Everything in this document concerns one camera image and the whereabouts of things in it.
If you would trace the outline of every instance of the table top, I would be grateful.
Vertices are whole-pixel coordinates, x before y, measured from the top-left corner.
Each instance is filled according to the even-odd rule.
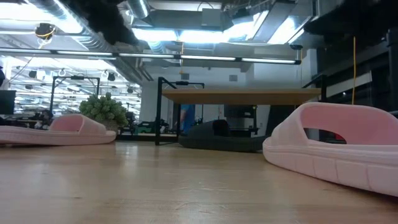
[[[208,105],[301,105],[319,96],[321,89],[288,90],[163,90],[162,94],[175,103]]]
[[[398,198],[178,144],[0,147],[0,223],[397,223]]]

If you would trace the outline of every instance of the yellow cable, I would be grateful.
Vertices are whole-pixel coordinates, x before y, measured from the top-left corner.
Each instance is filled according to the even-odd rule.
[[[55,28],[52,29],[52,31],[49,32],[48,34],[43,34],[43,35],[36,34],[36,36],[37,36],[37,37],[46,37],[46,36],[49,36],[49,35],[53,34],[54,32],[55,32]]]
[[[353,87],[353,99],[351,104],[355,102],[355,80],[356,80],[356,37],[354,37],[354,87]]]

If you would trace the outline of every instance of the fluorescent light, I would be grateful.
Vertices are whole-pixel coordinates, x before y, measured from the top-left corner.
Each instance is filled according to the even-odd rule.
[[[0,19],[17,21],[51,21],[52,15],[30,4],[0,3]]]
[[[257,34],[257,31],[260,29],[260,26],[262,25],[262,23],[264,22],[264,20],[266,19],[267,15],[268,15],[268,10],[261,12],[261,13],[257,13],[253,16],[254,19],[254,25],[253,28],[251,29],[251,31],[248,33],[248,35],[246,36],[246,40],[252,39],[255,34]]]
[[[142,57],[142,58],[174,58],[174,55],[166,55],[166,54],[127,54],[120,53],[121,57]]]
[[[288,43],[293,43],[295,42],[295,40],[297,40],[297,38],[299,38],[301,35],[304,34],[304,29],[300,29],[300,31],[298,31],[289,41]]]
[[[116,60],[116,57],[87,57],[88,60]]]
[[[67,50],[58,50],[59,54],[66,55],[90,55],[90,56],[112,56],[112,53],[107,52],[77,52],[77,51],[67,51]]]
[[[134,35],[139,40],[144,41],[176,41],[177,35],[174,30],[154,30],[154,29],[132,29]]]
[[[194,55],[181,55],[181,59],[235,61],[234,57],[214,57],[214,56],[194,56]]]
[[[269,59],[269,58],[242,58],[242,62],[254,62],[254,63],[285,63],[285,64],[295,64],[295,60],[279,60],[279,59]]]
[[[49,50],[39,50],[39,49],[12,49],[12,48],[0,48],[0,52],[10,52],[10,53],[25,53],[25,54],[51,54]]]
[[[253,28],[254,21],[252,22],[242,22],[240,24],[236,24],[231,28],[224,31],[224,36],[226,40],[238,37],[244,37],[247,35]]]
[[[268,44],[286,43],[295,33],[294,26],[295,26],[294,20],[291,17],[286,18],[286,20],[275,31],[271,39],[268,40]]]
[[[185,30],[180,36],[180,41],[196,44],[217,44],[226,42],[226,39],[223,33],[219,31]]]

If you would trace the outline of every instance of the lamp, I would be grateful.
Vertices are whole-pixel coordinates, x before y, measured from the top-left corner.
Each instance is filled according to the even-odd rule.
[[[113,82],[113,81],[115,81],[115,79],[116,79],[116,77],[114,76],[114,73],[113,72],[109,72],[108,81]]]

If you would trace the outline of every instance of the potted plant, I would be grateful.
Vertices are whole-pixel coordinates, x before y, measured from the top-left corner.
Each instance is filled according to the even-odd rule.
[[[121,102],[111,99],[111,93],[98,98],[97,95],[91,95],[87,100],[80,103],[80,112],[105,125],[107,130],[118,132],[119,127],[128,124],[126,118],[126,109]]]

